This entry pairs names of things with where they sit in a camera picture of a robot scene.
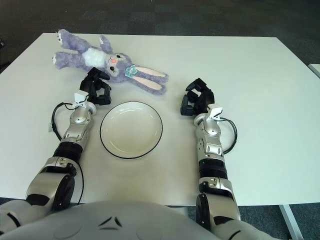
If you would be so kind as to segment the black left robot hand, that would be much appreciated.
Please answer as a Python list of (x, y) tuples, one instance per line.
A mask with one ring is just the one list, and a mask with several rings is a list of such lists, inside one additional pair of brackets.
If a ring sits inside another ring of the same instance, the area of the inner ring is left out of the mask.
[(110, 80), (110, 76), (93, 67), (80, 84), (80, 90), (86, 92), (87, 100), (95, 105), (109, 105), (111, 103), (111, 87), (103, 80)]

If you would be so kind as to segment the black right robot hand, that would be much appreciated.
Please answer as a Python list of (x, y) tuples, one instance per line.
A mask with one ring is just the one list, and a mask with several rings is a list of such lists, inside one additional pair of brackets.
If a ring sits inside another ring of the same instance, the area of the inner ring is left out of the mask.
[(182, 116), (197, 116), (208, 113), (207, 107), (215, 103), (214, 93), (207, 87), (207, 84), (200, 78), (190, 83), (182, 98), (180, 114)]

